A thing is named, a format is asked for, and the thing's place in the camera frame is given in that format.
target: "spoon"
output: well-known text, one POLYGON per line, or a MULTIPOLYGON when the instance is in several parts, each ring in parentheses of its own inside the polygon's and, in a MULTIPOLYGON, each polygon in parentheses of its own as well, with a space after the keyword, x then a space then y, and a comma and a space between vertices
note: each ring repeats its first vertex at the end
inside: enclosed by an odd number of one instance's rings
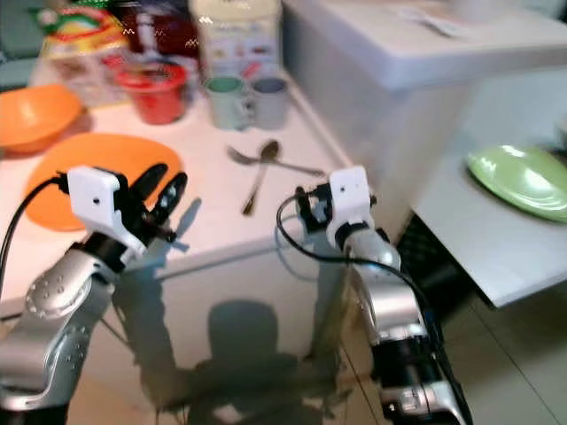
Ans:
POLYGON ((280 153, 280 143, 276 140, 270 140, 265 143, 260 150, 260 170, 258 170, 258 175, 252 186, 252 193, 246 201, 245 207, 242 209, 243 215, 252 215, 254 210, 254 204, 256 202, 256 196, 258 195, 258 190, 260 190, 260 185, 264 180, 264 175, 266 175, 266 170, 268 163, 275 161, 280 153))
MULTIPOLYGON (((234 149, 232 146, 229 146, 227 148, 227 153, 229 154, 230 159, 237 162, 238 164, 242 164, 243 166, 252 166, 262 161, 261 158, 248 157, 245 154, 240 153, 239 151, 234 149)), ((315 177, 323 177, 326 175, 326 173, 323 170, 318 170, 316 168, 308 168, 306 166, 293 166, 291 164, 285 164, 284 162, 276 161, 275 159, 271 159, 268 162, 269 164, 273 164, 275 166, 282 166, 284 168, 289 168, 291 170, 299 171, 301 173, 311 174, 314 175, 315 177)))

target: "floor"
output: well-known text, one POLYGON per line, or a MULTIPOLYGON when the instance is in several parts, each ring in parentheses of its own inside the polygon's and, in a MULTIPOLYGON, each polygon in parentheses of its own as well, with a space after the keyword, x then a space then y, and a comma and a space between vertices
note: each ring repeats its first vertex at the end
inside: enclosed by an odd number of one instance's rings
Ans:
MULTIPOLYGON (((465 389, 475 424, 567 425, 566 306, 567 285, 563 285, 499 311, 491 311, 473 298, 447 322, 447 351, 465 389)), ((327 404, 304 399, 301 409, 309 414, 293 423, 388 423, 381 416, 377 393, 368 378, 369 352, 357 321, 346 328, 343 343, 344 366, 338 378, 338 395, 327 404)), ((214 423, 239 421, 230 406, 217 410, 214 414, 218 421, 214 423)), ((273 415, 270 418, 261 423, 285 423, 275 421, 273 415)), ((168 414, 158 419, 165 425, 184 423, 168 414)), ((118 395, 85 377, 72 404, 69 423, 150 425, 156 423, 156 418, 152 413, 135 411, 118 395)))

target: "green plate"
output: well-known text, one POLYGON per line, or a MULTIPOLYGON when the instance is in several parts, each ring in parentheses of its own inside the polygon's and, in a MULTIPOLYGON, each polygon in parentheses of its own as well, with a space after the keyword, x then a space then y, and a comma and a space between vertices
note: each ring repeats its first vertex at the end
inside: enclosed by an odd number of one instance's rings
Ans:
POLYGON ((468 166, 494 195, 544 219, 567 223, 567 167, 536 147, 472 153, 468 166))

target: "red cup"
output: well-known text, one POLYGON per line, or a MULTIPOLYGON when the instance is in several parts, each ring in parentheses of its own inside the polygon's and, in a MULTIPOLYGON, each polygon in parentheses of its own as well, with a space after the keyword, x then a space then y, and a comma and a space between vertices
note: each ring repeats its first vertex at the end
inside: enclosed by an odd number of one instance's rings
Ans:
POLYGON ((117 73, 116 81, 148 124, 169 124, 185 114, 187 77, 182 66, 146 64, 117 73))

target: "cable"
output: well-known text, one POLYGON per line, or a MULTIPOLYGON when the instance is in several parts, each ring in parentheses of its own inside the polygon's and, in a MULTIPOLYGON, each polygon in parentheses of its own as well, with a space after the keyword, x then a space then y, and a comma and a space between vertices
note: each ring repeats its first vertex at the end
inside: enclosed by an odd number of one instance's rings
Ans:
POLYGON ((297 243, 287 231, 285 231, 284 225, 282 223, 282 214, 284 209, 290 203, 299 200, 302 197, 312 197, 314 192, 307 192, 306 194, 296 194, 291 197, 285 199, 277 209, 276 213, 276 226, 280 233, 282 234, 283 238, 296 250, 301 252, 302 254, 308 256, 311 259, 316 259, 317 261, 325 262, 325 263, 339 263, 339 264, 357 264, 360 266, 373 266, 379 267, 386 272, 394 274, 395 276, 399 277, 404 283, 406 283, 412 291, 416 294, 417 301, 421 305, 421 307, 425 310, 423 313, 423 319, 425 320, 425 327, 427 328, 430 337, 433 342, 433 351, 436 354, 437 360, 443 371, 443 374, 449 381, 451 388, 453 390, 454 395, 457 397, 457 402, 459 403, 461 409, 463 410, 463 414, 466 416, 466 420, 468 423, 472 424, 472 414, 470 413, 470 409, 466 398, 464 397, 464 391, 462 390, 461 384, 457 381, 456 377, 454 376, 453 370, 449 363, 449 359, 447 357, 447 353, 445 352, 445 348, 443 346, 443 334, 440 330, 440 326, 437 323, 433 310, 431 308, 431 304, 427 297, 425 296, 423 290, 416 285, 416 283, 406 274, 403 274, 397 268, 388 266, 387 264, 380 263, 378 261, 374 261, 372 259, 360 259, 360 258, 352 258, 352 257, 331 257, 326 255, 319 255, 310 250, 306 250, 303 248, 299 243, 297 243))
POLYGON ((57 184, 59 187, 66 184, 66 181, 63 182, 63 174, 58 177, 52 177, 49 180, 46 180, 43 183, 38 184, 35 189, 27 194, 24 200, 19 205, 18 209, 14 213, 12 217, 12 221, 10 221, 10 225, 6 230, 6 235, 4 236, 4 241, 2 243, 2 249, 0 250, 0 299, 2 298, 2 288, 4 286, 4 274, 6 271, 6 262, 8 260, 8 252, 10 250, 10 243, 12 242, 12 238, 14 236, 14 231, 16 230, 16 226, 18 225, 19 218, 21 214, 26 210, 26 207, 29 205, 30 202, 34 199, 34 197, 47 188, 50 184, 57 184))

